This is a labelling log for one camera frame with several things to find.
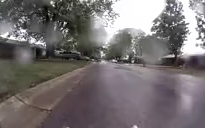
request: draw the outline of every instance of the road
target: road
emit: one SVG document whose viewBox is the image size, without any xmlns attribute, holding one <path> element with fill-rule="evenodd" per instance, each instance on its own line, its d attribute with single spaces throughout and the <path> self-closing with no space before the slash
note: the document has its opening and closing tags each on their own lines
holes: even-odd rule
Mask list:
<svg viewBox="0 0 205 128">
<path fill-rule="evenodd" d="M 43 128 L 205 128 L 205 79 L 93 64 Z"/>
</svg>

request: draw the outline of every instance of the distant car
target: distant car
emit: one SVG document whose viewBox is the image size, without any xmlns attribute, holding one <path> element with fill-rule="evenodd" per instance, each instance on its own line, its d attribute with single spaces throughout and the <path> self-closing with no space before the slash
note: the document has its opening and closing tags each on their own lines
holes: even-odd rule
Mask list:
<svg viewBox="0 0 205 128">
<path fill-rule="evenodd" d="M 81 56 L 80 57 L 81 60 L 86 60 L 86 61 L 90 61 L 90 58 L 87 56 Z"/>
<path fill-rule="evenodd" d="M 81 58 L 80 53 L 78 52 L 60 52 L 59 54 L 56 55 L 56 57 L 66 59 L 66 60 L 68 59 L 80 60 Z"/>
<path fill-rule="evenodd" d="M 112 62 L 112 63 L 117 63 L 118 61 L 115 60 L 115 59 L 113 59 L 113 60 L 111 60 L 111 62 Z"/>
</svg>

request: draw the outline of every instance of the overcast sky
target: overcast sky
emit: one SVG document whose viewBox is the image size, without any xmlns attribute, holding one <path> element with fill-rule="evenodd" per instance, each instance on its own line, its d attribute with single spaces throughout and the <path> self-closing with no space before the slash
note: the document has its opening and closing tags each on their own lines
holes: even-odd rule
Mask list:
<svg viewBox="0 0 205 128">
<path fill-rule="evenodd" d="M 204 50 L 196 47 L 198 37 L 196 28 L 195 14 L 189 9 L 188 0 L 181 0 L 184 5 L 184 15 L 186 21 L 190 23 L 191 34 L 188 41 L 185 42 L 183 52 L 186 54 L 204 53 Z M 150 33 L 152 21 L 161 14 L 165 7 L 165 0 L 120 0 L 114 5 L 114 9 L 119 13 L 120 17 L 115 20 L 112 27 L 107 28 L 107 32 L 111 37 L 117 30 L 123 28 L 141 29 L 147 34 Z"/>
</svg>

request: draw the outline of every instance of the lawn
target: lawn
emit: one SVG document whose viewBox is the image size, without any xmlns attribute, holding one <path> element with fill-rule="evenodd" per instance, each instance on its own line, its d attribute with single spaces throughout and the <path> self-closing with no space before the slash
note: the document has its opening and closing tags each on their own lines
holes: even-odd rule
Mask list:
<svg viewBox="0 0 205 128">
<path fill-rule="evenodd" d="M 165 67 L 165 66 L 155 67 L 155 69 L 205 78 L 205 70 L 198 70 L 193 68 L 180 68 L 180 67 Z"/>
<path fill-rule="evenodd" d="M 86 61 L 37 61 L 28 65 L 0 60 L 0 102 L 39 83 L 86 65 Z"/>
</svg>

